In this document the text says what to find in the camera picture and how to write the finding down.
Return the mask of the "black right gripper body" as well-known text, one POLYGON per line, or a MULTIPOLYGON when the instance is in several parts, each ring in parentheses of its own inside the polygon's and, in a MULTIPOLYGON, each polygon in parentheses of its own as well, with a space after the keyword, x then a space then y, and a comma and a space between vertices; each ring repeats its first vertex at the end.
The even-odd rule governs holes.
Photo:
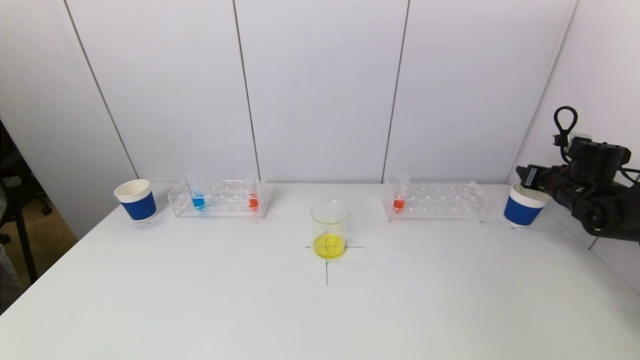
POLYGON ((534 191, 558 188, 558 167, 530 164, 522 167, 522 187, 534 191))

